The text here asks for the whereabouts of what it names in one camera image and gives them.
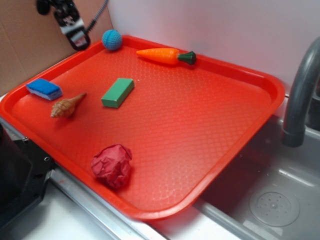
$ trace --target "brown seashell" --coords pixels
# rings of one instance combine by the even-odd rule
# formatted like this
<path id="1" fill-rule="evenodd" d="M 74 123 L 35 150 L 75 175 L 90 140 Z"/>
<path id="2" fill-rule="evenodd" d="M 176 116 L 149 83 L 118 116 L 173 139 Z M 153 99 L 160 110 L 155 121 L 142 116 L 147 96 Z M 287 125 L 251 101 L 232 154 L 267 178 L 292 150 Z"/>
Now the brown seashell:
<path id="1" fill-rule="evenodd" d="M 70 99 L 63 99 L 61 101 L 57 101 L 53 106 L 52 106 L 52 111 L 51 111 L 51 117 L 52 118 L 63 118 L 63 117 L 70 117 L 75 109 L 78 103 L 87 95 L 87 93 L 82 93 L 74 98 Z"/>

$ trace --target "sink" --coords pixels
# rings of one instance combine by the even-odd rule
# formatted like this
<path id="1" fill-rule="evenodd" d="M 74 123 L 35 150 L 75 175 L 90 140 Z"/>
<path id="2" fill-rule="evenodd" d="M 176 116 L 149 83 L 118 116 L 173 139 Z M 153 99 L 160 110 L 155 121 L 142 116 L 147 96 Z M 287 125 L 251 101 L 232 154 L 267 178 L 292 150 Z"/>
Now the sink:
<path id="1" fill-rule="evenodd" d="M 320 134 L 302 146 L 281 143 L 276 116 L 201 195 L 201 199 L 266 240 L 320 239 Z"/>

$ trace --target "red tray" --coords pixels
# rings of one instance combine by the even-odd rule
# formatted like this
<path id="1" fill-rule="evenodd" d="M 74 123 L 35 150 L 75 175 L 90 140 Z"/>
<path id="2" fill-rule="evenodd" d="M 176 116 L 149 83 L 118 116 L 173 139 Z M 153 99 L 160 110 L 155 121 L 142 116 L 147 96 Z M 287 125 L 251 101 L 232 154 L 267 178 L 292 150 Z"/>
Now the red tray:
<path id="1" fill-rule="evenodd" d="M 70 118 L 51 118 L 52 105 L 25 84 L 8 93 L 0 115 L 124 214 L 161 219 L 190 206 L 282 103 L 275 77 L 198 55 L 195 65 L 168 66 L 137 50 L 165 47 L 130 36 L 118 51 L 101 42 L 33 77 L 87 96 Z M 101 97 L 117 80 L 135 88 L 120 108 Z M 133 159 L 128 185 L 111 190 L 96 180 L 91 160 L 119 143 Z"/>

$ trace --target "green sponge block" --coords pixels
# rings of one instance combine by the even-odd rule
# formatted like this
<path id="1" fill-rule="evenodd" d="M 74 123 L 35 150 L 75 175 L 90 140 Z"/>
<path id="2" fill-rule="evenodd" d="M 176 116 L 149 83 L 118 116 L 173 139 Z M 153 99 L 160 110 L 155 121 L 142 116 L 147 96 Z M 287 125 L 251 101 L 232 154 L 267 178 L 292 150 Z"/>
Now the green sponge block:
<path id="1" fill-rule="evenodd" d="M 135 82 L 129 78 L 118 78 L 101 98 L 103 106 L 118 108 L 134 89 Z"/>

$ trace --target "toy carrot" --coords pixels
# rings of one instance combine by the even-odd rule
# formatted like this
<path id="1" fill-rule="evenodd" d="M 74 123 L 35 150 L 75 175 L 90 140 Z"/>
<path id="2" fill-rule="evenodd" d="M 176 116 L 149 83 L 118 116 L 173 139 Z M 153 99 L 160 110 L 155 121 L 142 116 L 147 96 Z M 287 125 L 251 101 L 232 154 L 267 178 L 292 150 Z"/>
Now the toy carrot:
<path id="1" fill-rule="evenodd" d="M 197 60 L 197 56 L 193 51 L 181 54 L 178 49 L 170 47 L 139 50 L 136 54 L 149 60 L 171 65 L 175 65 L 179 61 L 193 65 Z"/>

